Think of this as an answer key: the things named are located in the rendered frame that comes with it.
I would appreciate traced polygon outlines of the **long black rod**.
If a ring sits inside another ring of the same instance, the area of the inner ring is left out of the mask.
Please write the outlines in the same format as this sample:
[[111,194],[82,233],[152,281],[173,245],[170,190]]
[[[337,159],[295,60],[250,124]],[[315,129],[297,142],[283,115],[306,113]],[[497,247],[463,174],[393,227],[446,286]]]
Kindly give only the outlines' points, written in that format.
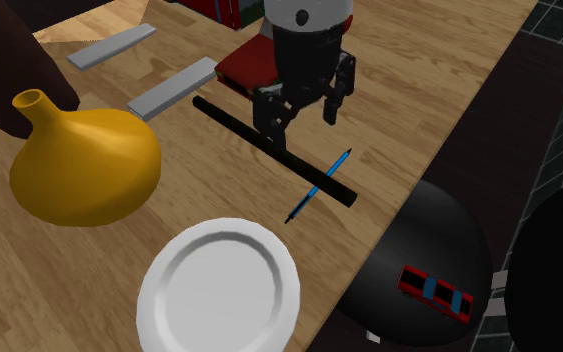
[[306,181],[318,187],[344,206],[350,208],[357,198],[357,193],[341,184],[324,172],[310,165],[289,151],[280,151],[273,143],[263,137],[252,127],[226,113],[214,104],[208,102],[201,96],[196,95],[192,99],[193,106],[210,118],[226,127],[251,145],[255,146],[275,161],[290,169]]

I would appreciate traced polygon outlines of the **red book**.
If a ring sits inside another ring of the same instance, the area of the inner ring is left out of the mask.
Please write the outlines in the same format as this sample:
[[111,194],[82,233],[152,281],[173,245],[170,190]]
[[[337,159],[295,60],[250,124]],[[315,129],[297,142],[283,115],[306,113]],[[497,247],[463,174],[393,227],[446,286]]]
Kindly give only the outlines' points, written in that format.
[[[352,20],[353,17],[348,16],[343,21],[343,35],[350,28]],[[280,84],[274,61],[273,26],[269,35],[255,35],[225,57],[215,68],[221,83],[247,99],[252,98],[256,88]]]

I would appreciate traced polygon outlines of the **dark brown rounded object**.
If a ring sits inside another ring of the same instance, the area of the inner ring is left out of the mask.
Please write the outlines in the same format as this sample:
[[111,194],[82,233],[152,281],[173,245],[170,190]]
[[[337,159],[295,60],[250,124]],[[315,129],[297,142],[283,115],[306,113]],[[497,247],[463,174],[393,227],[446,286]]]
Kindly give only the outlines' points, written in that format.
[[51,56],[5,0],[0,0],[0,129],[26,139],[31,122],[12,105],[28,89],[40,89],[65,111],[78,109],[80,99]]

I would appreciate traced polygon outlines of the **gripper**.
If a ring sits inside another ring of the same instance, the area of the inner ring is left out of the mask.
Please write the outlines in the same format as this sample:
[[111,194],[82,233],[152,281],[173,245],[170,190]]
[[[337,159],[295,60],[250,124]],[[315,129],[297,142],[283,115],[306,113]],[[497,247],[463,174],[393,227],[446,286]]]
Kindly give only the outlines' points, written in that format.
[[273,26],[280,84],[254,90],[253,126],[276,150],[286,150],[285,130],[297,116],[294,107],[306,107],[325,96],[323,119],[334,125],[344,98],[354,93],[356,57],[341,51],[344,25],[341,22],[315,32]]

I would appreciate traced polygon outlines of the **yellow round vase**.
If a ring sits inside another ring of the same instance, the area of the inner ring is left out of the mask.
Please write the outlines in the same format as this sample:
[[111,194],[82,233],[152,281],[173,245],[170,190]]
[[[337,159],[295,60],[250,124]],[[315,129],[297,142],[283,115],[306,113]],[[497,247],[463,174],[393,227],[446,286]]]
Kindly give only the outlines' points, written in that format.
[[31,215],[58,226],[113,223],[140,208],[161,175],[161,148],[140,118],[118,109],[63,111],[39,89],[12,105],[33,125],[9,185]]

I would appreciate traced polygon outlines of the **blue pen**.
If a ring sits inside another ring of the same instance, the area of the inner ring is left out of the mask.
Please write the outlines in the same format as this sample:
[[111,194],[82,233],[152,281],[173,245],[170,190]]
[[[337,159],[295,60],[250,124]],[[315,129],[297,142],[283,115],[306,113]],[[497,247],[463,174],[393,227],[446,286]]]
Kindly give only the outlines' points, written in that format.
[[[338,160],[327,170],[326,176],[331,177],[332,174],[340,167],[340,165],[348,158],[352,149],[348,149],[345,151]],[[304,208],[304,206],[315,196],[315,194],[319,191],[317,186],[313,186],[312,189],[303,197],[303,199],[293,208],[293,210],[288,214],[286,220],[284,221],[285,224],[290,222],[294,219],[300,211]]]

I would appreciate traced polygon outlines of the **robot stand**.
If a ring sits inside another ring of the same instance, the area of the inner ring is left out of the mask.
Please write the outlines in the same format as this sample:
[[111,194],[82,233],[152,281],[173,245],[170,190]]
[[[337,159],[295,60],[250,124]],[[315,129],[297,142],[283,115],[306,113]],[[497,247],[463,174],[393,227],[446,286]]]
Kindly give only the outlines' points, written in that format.
[[263,0],[167,0],[179,3],[233,30],[240,30],[264,16]]

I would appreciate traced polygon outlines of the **red toy bus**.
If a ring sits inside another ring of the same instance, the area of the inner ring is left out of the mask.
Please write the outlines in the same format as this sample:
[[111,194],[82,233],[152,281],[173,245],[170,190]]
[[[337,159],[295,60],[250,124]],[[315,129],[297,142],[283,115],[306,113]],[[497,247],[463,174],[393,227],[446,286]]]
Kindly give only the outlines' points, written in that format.
[[408,298],[416,299],[447,318],[468,324],[473,296],[417,268],[403,265],[396,287]]

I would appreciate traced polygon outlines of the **white plate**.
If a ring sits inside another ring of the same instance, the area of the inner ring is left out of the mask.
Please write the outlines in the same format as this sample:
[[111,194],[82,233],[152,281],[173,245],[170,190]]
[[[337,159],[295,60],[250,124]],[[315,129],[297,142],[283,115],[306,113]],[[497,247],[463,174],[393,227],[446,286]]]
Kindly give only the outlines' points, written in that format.
[[284,352],[300,310],[286,246],[241,218],[191,226],[154,258],[137,299],[143,352]]

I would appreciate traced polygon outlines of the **grey flat bar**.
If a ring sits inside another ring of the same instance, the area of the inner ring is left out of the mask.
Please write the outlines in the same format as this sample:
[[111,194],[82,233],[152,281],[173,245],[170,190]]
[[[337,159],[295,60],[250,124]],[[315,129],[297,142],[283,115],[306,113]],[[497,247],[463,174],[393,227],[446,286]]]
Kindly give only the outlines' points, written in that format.
[[127,103],[131,113],[148,122],[216,77],[217,62],[203,57]]
[[150,24],[140,24],[68,55],[67,61],[79,71],[88,70],[135,46],[156,31]]

